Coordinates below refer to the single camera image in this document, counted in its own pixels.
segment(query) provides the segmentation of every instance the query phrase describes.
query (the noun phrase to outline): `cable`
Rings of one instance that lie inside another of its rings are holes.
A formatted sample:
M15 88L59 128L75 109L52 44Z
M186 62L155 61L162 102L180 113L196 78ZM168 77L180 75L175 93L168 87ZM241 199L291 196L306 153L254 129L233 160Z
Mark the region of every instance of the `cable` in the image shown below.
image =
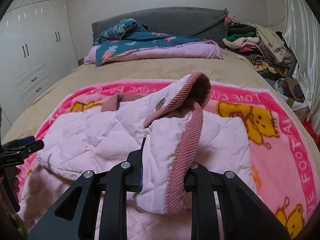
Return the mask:
M279 25L279 24L281 24L283 22L284 18L285 18L285 16L282 19L277 20L275 23L270 24L270 25L266 25L264 27L273 27L273 26Z

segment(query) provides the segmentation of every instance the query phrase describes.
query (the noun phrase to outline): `headboard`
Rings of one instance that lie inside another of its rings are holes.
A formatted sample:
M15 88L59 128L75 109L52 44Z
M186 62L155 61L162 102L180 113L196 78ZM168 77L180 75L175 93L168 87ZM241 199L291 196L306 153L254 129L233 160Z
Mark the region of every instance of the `headboard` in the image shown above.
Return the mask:
M214 10L196 7L166 7L122 14L92 24L93 40L99 34L125 18L133 18L148 26L148 31L214 40L225 48L222 39L227 36L224 19L227 9Z

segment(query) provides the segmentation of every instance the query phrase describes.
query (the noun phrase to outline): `curtain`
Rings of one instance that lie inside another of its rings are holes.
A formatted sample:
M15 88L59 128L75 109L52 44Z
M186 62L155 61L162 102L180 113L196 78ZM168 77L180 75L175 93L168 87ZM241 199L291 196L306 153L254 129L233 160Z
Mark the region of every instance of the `curtain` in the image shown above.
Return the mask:
M310 107L307 120L320 134L320 24L305 0L286 0L283 37L296 58L293 77Z

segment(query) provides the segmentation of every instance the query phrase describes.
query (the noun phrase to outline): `green garment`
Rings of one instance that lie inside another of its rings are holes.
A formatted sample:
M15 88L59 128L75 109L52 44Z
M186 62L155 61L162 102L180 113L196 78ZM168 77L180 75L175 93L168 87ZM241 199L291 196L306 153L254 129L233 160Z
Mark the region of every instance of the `green garment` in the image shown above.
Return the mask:
M226 39L227 39L227 41L234 42L235 40L242 38L242 37L255 37L255 36L256 36L256 34L254 32L249 32L246 34L233 34L231 36L227 36Z

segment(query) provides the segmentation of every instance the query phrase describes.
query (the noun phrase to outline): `beige bedsheet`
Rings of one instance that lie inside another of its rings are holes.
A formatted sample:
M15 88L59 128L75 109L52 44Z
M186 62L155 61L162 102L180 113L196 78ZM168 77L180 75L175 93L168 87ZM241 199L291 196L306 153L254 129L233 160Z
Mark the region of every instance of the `beige bedsheet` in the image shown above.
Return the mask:
M4 142L36 134L43 121L65 96L78 89L95 83L119 79L163 78L180 79L193 72L203 72L210 80L242 85L251 88L270 89L284 105L301 128L312 151L320 175L320 153L311 136L299 122L290 107L277 95L270 85L248 63L229 51L221 50L223 60L203 58L142 59L115 62L95 68L94 65L81 65L75 71L52 85L14 122L4 138Z

